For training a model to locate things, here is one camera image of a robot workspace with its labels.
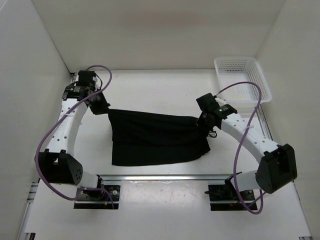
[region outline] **black wire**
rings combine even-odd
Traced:
[[[100,89],[101,89],[101,88],[102,88],[102,85],[103,85],[103,82],[102,82],[101,78],[98,76],[98,74],[95,74],[95,75],[96,75],[97,78],[100,80],[100,83],[101,83],[101,84],[100,84]]]
[[[100,198],[98,198],[98,199],[96,199],[96,198],[93,198],[93,197],[92,197],[92,199],[97,201],[97,200],[102,199],[105,195],[106,195],[106,194],[105,194],[105,193],[103,193],[103,194],[102,194],[102,197],[100,197]]]
[[[208,136],[214,139],[214,138],[216,138],[218,136],[218,134],[217,134],[216,131],[214,131],[212,129],[212,130],[209,131]]]

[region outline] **white table surface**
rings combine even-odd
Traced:
[[[97,71],[104,82],[108,74]],[[196,98],[218,89],[214,70],[114,71],[104,92],[112,108],[182,116],[200,115]],[[238,145],[218,131],[211,151],[198,160],[159,166],[111,165],[112,132],[107,115],[88,111],[75,143],[75,158],[86,171],[111,175],[230,174]],[[260,129],[258,119],[253,122]],[[245,149],[239,171],[257,169]],[[73,186],[56,186],[74,196]],[[41,181],[25,232],[36,240],[295,240],[310,236],[293,183],[264,198],[260,215],[210,211],[207,181],[122,181],[118,210],[73,209]]]

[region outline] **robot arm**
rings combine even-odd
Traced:
[[[94,71],[79,71],[76,81],[68,85],[62,96],[59,119],[88,95],[99,90]],[[49,183],[75,185],[78,188],[99,188],[101,179],[98,175],[83,170],[74,159],[74,146],[81,120],[90,108],[93,114],[108,112],[110,104],[99,93],[88,101],[82,102],[55,129],[47,147],[39,153],[39,167]]]
[[[218,127],[240,142],[247,128],[246,121],[232,106],[219,106],[215,98],[208,93],[197,99],[202,110],[197,124],[207,130]],[[271,194],[297,177],[295,152],[290,145],[281,146],[249,128],[243,146],[254,156],[259,167],[257,171],[237,175],[239,191],[262,189]],[[232,177],[227,181],[235,186]]]

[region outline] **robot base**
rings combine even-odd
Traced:
[[[231,192],[226,184],[209,185],[209,194],[211,211],[245,211],[246,209],[240,203],[236,193]],[[253,190],[245,190],[241,192],[242,198],[246,201],[246,205],[251,210],[257,210],[257,204],[252,202],[255,200]]]
[[[120,185],[104,185],[112,197],[114,210],[119,208],[119,199],[120,199]],[[90,191],[85,191],[77,189],[76,191],[76,200],[74,201],[74,209],[111,209],[112,204],[110,199],[107,199],[106,194],[90,194]]]

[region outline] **black fabric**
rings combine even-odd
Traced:
[[[112,165],[147,166],[189,162],[210,151],[208,132],[192,116],[109,109]]]

